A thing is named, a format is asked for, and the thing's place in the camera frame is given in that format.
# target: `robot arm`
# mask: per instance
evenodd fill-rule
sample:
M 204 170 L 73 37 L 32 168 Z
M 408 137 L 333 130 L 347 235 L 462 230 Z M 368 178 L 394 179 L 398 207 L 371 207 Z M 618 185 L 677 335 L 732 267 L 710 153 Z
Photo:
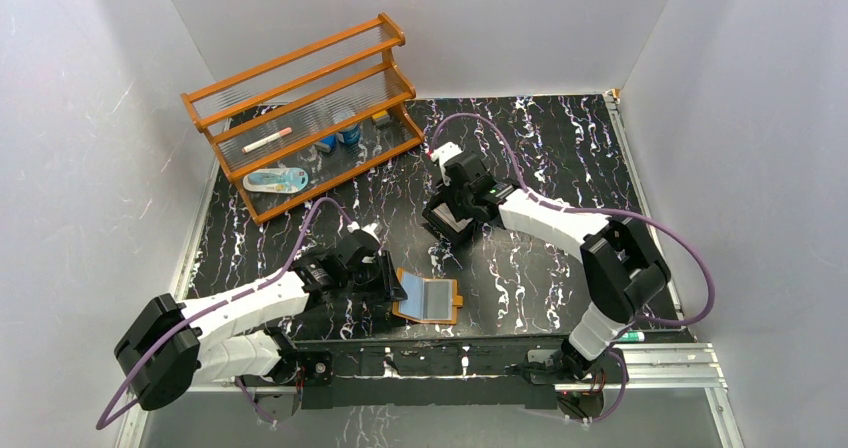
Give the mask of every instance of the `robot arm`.
M 151 300 L 115 347 L 125 374 L 164 333 L 196 319 L 169 339 L 133 379 L 131 386 L 141 407 L 166 406 L 193 383 L 242 375 L 284 383 L 299 369 L 310 376 L 315 371 L 320 374 L 319 361 L 303 363 L 304 354 L 285 335 L 243 333 L 303 313 L 340 291 L 371 301 L 405 300 L 391 257 L 380 250 L 373 228 L 359 229 L 354 224 L 348 229 L 350 234 L 335 246 L 304 253 L 281 275 L 179 304 L 170 294 Z M 196 316 L 225 300 L 229 303 Z
M 446 143 L 430 156 L 442 181 L 424 210 L 433 231 L 462 243 L 480 223 L 549 242 L 584 267 L 591 303 L 544 370 L 581 379 L 635 315 L 671 280 L 647 227 L 633 218 L 572 214 L 540 205 L 496 181 L 480 158 Z

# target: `gray wall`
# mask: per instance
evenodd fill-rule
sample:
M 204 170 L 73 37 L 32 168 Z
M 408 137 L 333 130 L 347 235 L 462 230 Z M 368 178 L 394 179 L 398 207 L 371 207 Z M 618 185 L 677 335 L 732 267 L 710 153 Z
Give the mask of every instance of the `gray wall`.
M 174 0 L 221 79 L 387 12 L 419 96 L 621 87 L 667 0 Z
M 622 94 L 651 207 L 715 271 L 697 330 L 749 446 L 848 444 L 846 56 L 848 0 L 670 0 Z
M 179 94 L 211 81 L 170 0 L 0 0 L 3 446 L 113 446 L 112 349 L 211 166 Z
M 613 397 L 616 390 L 605 390 Z M 291 409 L 291 401 L 286 407 Z M 142 448 L 710 448 L 721 446 L 704 390 L 629 390 L 588 430 L 520 406 L 357 406 L 295 413 L 275 431 L 240 392 L 190 393 L 150 415 Z

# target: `orange wooden rack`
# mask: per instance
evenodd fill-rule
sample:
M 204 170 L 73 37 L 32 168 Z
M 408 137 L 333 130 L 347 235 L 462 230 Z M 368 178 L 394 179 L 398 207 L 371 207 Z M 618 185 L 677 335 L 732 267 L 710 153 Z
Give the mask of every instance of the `orange wooden rack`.
M 212 145 L 221 169 L 238 189 L 256 223 L 285 213 L 421 144 L 424 135 L 404 106 L 405 101 L 415 98 L 415 88 L 398 69 L 391 51 L 404 43 L 400 28 L 381 13 L 361 25 L 182 95 L 194 126 Z M 394 137 L 399 141 L 391 149 L 345 167 L 341 173 L 327 175 L 328 179 L 313 179 L 307 189 L 292 195 L 256 194 L 244 188 L 242 179 L 250 173 L 278 166 L 284 158 L 311 150 L 315 142 L 380 111 L 388 111 L 394 120 L 393 129 L 403 131 Z M 339 113 L 345 116 L 343 121 L 338 121 Z M 215 128 L 227 120 L 234 126 L 215 134 Z M 285 127 L 291 127 L 293 133 L 250 153 L 241 150 Z

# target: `orange frame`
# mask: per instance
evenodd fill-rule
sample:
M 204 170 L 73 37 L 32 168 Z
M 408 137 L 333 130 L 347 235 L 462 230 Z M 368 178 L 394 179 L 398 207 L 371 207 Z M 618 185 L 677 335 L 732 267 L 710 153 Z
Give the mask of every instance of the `orange frame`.
M 292 81 L 277 86 L 276 88 L 268 90 L 262 94 L 234 103 L 233 105 L 228 106 L 227 108 L 211 115 L 201 117 L 198 114 L 196 107 L 194 106 L 194 103 L 208 96 L 211 96 L 215 93 L 219 93 L 223 90 L 226 90 L 235 85 L 238 85 L 239 83 L 255 78 L 263 73 L 271 71 L 287 63 L 307 57 L 312 53 L 327 48 L 328 46 L 343 42 L 344 40 L 347 40 L 353 36 L 378 27 L 384 28 L 386 32 L 391 35 L 391 38 L 376 45 L 370 46 L 357 53 L 351 54 L 327 66 L 314 70 L 311 73 L 300 76 Z M 380 13 L 377 18 L 373 20 L 367 21 L 358 26 L 342 31 L 341 33 L 337 33 L 324 40 L 312 43 L 311 45 L 307 45 L 299 50 L 295 50 L 286 55 L 262 63 L 261 65 L 258 65 L 247 71 L 231 76 L 212 85 L 209 85 L 206 88 L 195 91 L 194 93 L 183 93 L 181 95 L 183 103 L 186 107 L 186 111 L 188 112 L 192 123 L 200 133 L 206 136 L 206 139 L 209 141 L 210 145 L 212 145 L 212 149 L 215 151 L 215 156 L 217 156 L 218 161 L 220 162 L 221 169 L 224 171 L 224 174 L 226 175 L 227 179 L 234 185 L 236 185 L 236 188 L 238 189 L 242 200 L 244 200 L 248 210 L 250 211 L 250 215 L 253 218 L 253 221 L 255 221 L 257 224 L 264 223 L 270 220 L 271 218 L 285 213 L 291 208 L 298 206 L 311 198 L 314 198 L 322 193 L 325 193 L 335 188 L 339 184 L 361 173 L 364 173 L 381 163 L 385 163 L 389 159 L 394 158 L 395 156 L 401 153 L 409 151 L 410 149 L 420 145 L 424 141 L 424 134 L 422 133 L 421 129 L 418 128 L 415 122 L 413 122 L 412 119 L 409 117 L 409 113 L 407 113 L 406 107 L 404 106 L 404 102 L 415 98 L 415 88 L 412 86 L 412 84 L 409 83 L 409 80 L 398 69 L 391 51 L 392 48 L 394 48 L 395 46 L 403 46 L 405 42 L 406 38 L 404 37 L 403 32 L 400 30 L 397 24 L 395 24 L 395 22 L 392 21 L 392 19 L 389 18 L 389 16 L 385 13 Z M 333 83 L 332 85 L 324 87 L 314 93 L 303 96 L 291 103 L 275 108 L 274 110 L 271 110 L 262 116 L 256 117 L 252 120 L 242 123 L 218 135 L 213 135 L 209 131 L 209 128 L 215 123 L 221 122 L 228 118 L 232 118 L 233 116 L 242 113 L 246 110 L 255 108 L 256 106 L 268 100 L 271 100 L 282 94 L 288 93 L 301 86 L 311 83 L 323 76 L 335 73 L 346 66 L 350 66 L 356 62 L 362 61 L 368 57 L 377 54 L 381 54 L 382 63 L 376 66 L 363 70 L 339 82 Z M 386 100 L 383 103 L 373 105 L 367 110 L 362 111 L 344 120 L 341 123 L 328 126 L 323 130 L 319 131 L 318 133 L 300 139 L 296 142 L 291 143 L 290 145 L 286 145 L 281 149 L 275 151 L 274 153 L 271 153 L 259 160 L 255 160 L 244 167 L 238 169 L 231 169 L 230 166 L 227 164 L 227 161 L 224 158 L 223 153 L 221 152 L 221 143 L 232 139 L 233 137 L 236 137 L 242 133 L 245 133 L 253 128 L 256 128 L 257 126 L 260 126 L 263 123 L 267 123 L 271 120 L 279 118 L 280 116 L 283 116 L 286 113 L 290 113 L 293 110 L 296 110 L 298 108 L 306 106 L 309 103 L 314 102 L 315 100 L 318 100 L 324 96 L 327 96 L 331 93 L 334 93 L 338 90 L 341 90 L 345 87 L 348 87 L 354 83 L 362 81 L 365 78 L 374 76 L 381 72 L 385 72 L 388 78 L 396 80 L 398 84 L 402 87 L 402 93 Z M 256 171 L 264 166 L 267 166 L 286 156 L 289 156 L 292 153 L 300 151 L 304 148 L 309 148 L 316 141 L 330 136 L 333 133 L 347 128 L 348 126 L 351 126 L 355 123 L 359 123 L 380 111 L 388 111 L 389 113 L 391 113 L 396 120 L 400 121 L 401 124 L 404 125 L 407 130 L 409 130 L 410 134 L 412 135 L 412 139 L 385 153 L 381 153 L 380 155 L 366 161 L 365 163 L 353 168 L 352 170 L 349 170 L 339 176 L 336 176 L 335 178 L 324 182 L 314 188 L 304 191 L 303 193 L 300 193 L 295 197 L 287 199 L 285 202 L 281 203 L 275 208 L 265 211 L 264 213 L 257 213 L 256 207 L 251 202 L 247 190 L 245 190 L 242 186 L 242 178 L 252 173 L 253 171 Z

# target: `white enclosure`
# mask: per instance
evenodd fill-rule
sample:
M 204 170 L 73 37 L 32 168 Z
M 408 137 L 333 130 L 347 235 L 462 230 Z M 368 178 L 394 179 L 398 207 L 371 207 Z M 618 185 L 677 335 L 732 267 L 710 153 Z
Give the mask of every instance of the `white enclosure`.
M 749 446 L 848 445 L 846 57 L 848 0 L 670 0 L 622 93 L 651 207 L 715 272 L 695 331 Z
M 212 165 L 179 94 L 381 11 L 420 97 L 623 87 L 650 206 L 715 271 L 696 332 L 746 442 L 848 445 L 848 0 L 0 0 L 3 446 L 113 446 L 114 344 L 171 290 Z
M 170 0 L 0 0 L 0 437 L 112 446 L 112 350 L 182 265 L 212 77 Z
M 620 87 L 666 0 L 174 0 L 216 79 L 385 11 L 421 97 Z

